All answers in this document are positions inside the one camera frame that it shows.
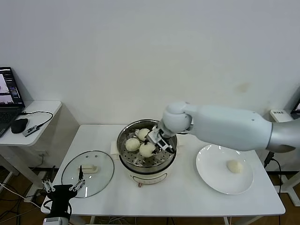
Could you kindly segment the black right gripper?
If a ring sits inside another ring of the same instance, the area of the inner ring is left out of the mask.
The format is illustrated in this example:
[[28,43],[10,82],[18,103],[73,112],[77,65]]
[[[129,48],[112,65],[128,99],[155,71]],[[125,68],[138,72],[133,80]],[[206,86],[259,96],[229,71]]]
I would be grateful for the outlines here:
[[156,148],[152,151],[153,155],[157,155],[163,151],[167,151],[170,154],[175,153],[174,147],[169,144],[167,138],[163,136],[164,132],[162,129],[155,128],[150,131],[150,137],[146,137],[144,144],[152,143]]

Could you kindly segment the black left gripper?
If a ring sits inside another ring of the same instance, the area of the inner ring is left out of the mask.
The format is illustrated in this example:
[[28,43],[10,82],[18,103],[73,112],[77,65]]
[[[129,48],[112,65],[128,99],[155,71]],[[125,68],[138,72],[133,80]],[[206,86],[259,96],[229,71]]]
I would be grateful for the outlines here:
[[55,165],[46,172],[42,184],[51,202],[50,214],[48,217],[70,217],[72,207],[69,201],[77,196],[77,192],[85,185],[82,165],[79,167],[78,181],[74,185],[54,185]]

